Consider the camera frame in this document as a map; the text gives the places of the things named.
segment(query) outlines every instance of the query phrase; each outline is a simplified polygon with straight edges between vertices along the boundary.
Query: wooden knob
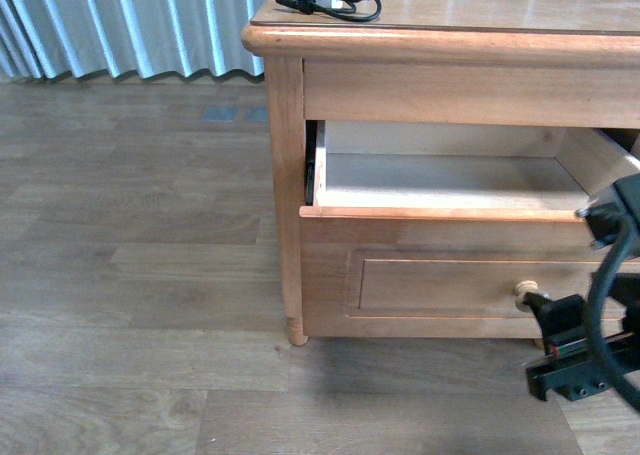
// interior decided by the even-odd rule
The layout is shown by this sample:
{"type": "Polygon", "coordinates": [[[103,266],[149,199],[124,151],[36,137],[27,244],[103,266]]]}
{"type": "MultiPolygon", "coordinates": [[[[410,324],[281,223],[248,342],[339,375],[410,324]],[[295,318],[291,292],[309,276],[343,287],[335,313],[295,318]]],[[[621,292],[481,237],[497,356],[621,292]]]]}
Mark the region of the wooden knob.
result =
{"type": "Polygon", "coordinates": [[[549,296],[540,290],[538,284],[533,280],[523,280],[518,283],[515,287],[513,287],[513,295],[516,297],[516,308],[521,312],[530,312],[531,308],[524,303],[524,296],[527,293],[539,293],[547,298],[549,296]]]}

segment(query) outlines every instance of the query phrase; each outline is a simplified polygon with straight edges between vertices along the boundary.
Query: wooden floor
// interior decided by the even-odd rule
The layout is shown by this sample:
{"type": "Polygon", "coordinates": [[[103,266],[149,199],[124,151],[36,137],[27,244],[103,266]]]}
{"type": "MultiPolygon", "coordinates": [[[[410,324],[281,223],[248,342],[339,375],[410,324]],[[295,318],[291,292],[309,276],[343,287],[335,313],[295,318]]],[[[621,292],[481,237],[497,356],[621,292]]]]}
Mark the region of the wooden floor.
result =
{"type": "Polygon", "coordinates": [[[638,452],[614,393],[527,395],[528,341],[291,348],[265,106],[248,83],[0,84],[0,454],[638,452]]]}

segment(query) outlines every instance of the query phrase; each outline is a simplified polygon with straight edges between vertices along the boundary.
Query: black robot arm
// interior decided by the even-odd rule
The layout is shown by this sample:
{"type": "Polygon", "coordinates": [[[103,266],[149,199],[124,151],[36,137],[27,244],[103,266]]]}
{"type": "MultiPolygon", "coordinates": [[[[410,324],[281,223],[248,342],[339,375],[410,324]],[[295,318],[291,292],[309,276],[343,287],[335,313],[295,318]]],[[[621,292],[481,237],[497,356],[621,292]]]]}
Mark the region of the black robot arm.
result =
{"type": "Polygon", "coordinates": [[[616,181],[577,214],[588,224],[594,247],[611,248],[593,274],[586,302],[580,295],[552,301],[538,290],[520,290],[519,303],[533,311],[546,354],[526,366],[529,392],[546,400],[553,389],[573,401],[613,387],[640,412],[640,391],[625,378],[640,370],[640,274],[618,273],[622,262],[640,256],[640,174],[616,181]],[[622,304],[626,315],[622,331],[605,338],[607,297],[622,304]]]}

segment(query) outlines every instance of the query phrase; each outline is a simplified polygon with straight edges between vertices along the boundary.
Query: curtain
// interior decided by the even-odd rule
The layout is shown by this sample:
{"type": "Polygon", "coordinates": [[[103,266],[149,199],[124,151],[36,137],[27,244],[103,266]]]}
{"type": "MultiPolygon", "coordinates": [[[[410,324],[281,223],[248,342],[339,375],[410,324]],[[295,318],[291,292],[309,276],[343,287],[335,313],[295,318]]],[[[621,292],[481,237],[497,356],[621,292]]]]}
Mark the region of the curtain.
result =
{"type": "Polygon", "coordinates": [[[0,72],[263,71],[240,32],[265,0],[0,0],[0,72]]]}

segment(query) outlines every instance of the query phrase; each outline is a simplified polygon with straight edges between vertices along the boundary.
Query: wooden leg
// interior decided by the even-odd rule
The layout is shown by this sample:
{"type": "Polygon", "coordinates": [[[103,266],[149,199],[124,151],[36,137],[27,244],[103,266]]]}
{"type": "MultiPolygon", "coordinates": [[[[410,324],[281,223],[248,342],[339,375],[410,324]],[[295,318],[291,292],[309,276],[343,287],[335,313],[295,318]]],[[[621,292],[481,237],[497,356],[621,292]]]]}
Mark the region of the wooden leg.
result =
{"type": "Polygon", "coordinates": [[[280,243],[282,292],[287,334],[304,345],[300,275],[300,216],[304,205],[305,119],[302,60],[265,59],[269,102],[273,190],[280,243]]]}
{"type": "Polygon", "coordinates": [[[307,343],[309,337],[302,333],[302,317],[287,318],[287,336],[294,347],[301,347],[307,343]]]}

